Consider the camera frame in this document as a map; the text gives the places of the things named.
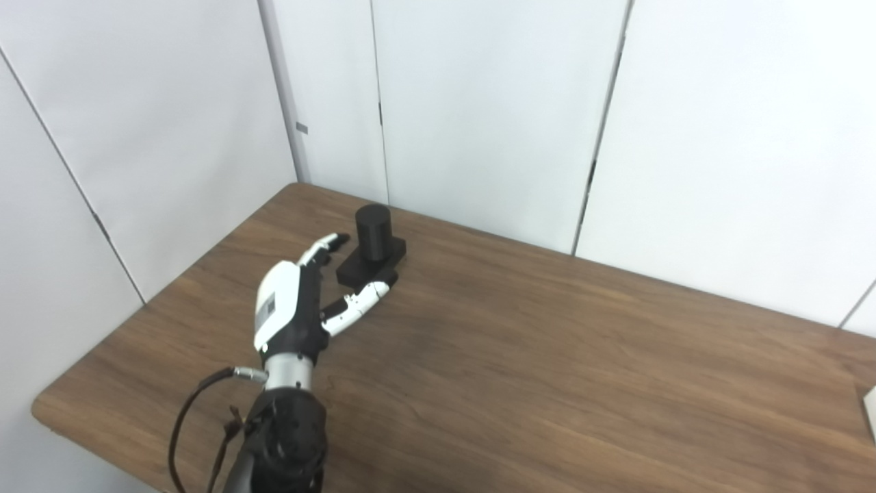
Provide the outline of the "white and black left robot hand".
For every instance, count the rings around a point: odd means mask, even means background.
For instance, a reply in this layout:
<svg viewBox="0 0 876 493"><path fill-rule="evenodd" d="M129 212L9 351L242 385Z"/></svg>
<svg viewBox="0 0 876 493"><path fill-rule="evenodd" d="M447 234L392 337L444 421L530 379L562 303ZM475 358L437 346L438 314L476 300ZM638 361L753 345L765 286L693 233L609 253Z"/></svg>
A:
<svg viewBox="0 0 876 493"><path fill-rule="evenodd" d="M253 341L263 366L277 355L316 362L332 337L363 318L394 287L398 274L388 270L331 305L320 305L322 267L349 239L346 233L319 238L298 262L281 261L267 272L257 290Z"/></svg>

